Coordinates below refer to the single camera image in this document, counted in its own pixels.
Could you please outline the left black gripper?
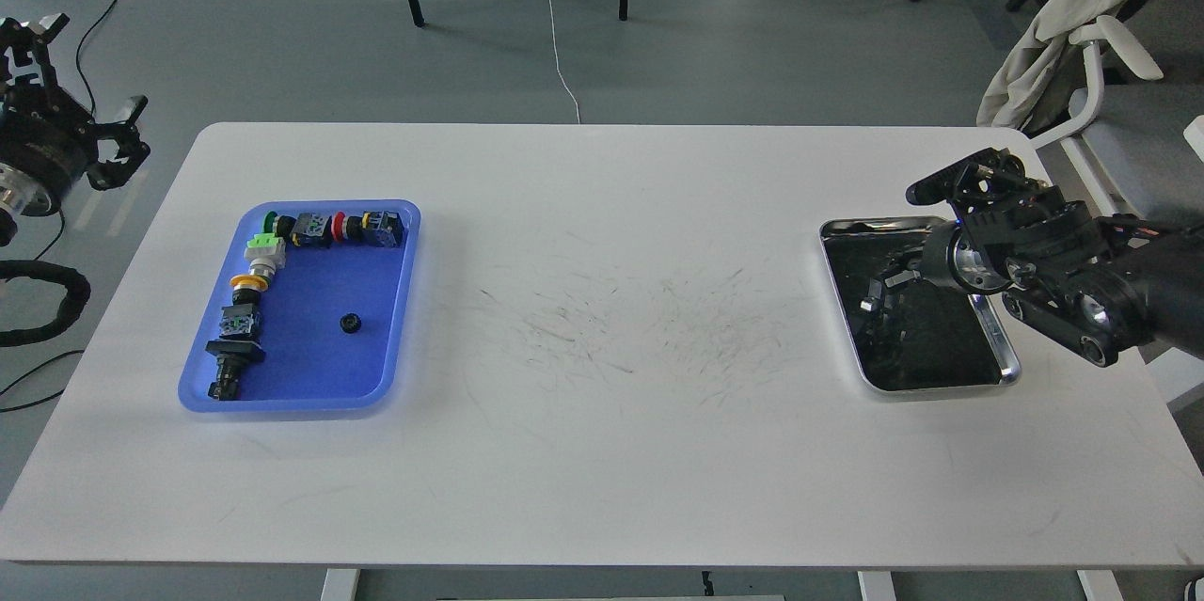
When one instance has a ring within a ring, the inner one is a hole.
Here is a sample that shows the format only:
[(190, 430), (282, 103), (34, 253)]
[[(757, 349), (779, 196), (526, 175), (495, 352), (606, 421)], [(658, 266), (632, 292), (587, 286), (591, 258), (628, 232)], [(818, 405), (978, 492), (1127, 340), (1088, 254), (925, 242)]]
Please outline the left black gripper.
[(993, 295), (1003, 289), (1003, 275), (990, 266), (990, 260), (969, 244), (960, 223), (942, 223), (929, 230), (923, 244), (895, 251), (879, 279), (869, 279), (864, 297), (858, 301), (858, 317), (870, 320), (890, 312), (895, 297), (922, 282), (934, 287), (967, 293)]

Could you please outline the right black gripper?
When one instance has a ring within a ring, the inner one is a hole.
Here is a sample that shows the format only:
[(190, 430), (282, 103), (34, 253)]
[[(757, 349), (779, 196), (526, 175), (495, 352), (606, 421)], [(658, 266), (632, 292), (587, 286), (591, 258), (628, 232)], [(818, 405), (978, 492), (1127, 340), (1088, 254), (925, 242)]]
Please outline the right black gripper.
[[(85, 112), (60, 118), (71, 96), (57, 82), (49, 43), (69, 20), (64, 13), (2, 19), (2, 220), (55, 214), (83, 173), (96, 192), (120, 188), (150, 155), (137, 128), (144, 95), (129, 98), (116, 120), (96, 122)], [(98, 147), (108, 141), (116, 155), (102, 160)]]

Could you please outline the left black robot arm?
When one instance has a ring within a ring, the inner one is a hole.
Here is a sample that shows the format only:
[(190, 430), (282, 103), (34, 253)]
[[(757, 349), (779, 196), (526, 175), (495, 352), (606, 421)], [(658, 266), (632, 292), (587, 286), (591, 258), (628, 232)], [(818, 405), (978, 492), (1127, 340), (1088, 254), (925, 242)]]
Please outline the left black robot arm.
[(1159, 340), (1202, 357), (1202, 223), (1096, 218), (1054, 188), (951, 198), (954, 220), (891, 251), (851, 316), (860, 347), (901, 344), (899, 297), (999, 295), (1007, 313), (1096, 366)]

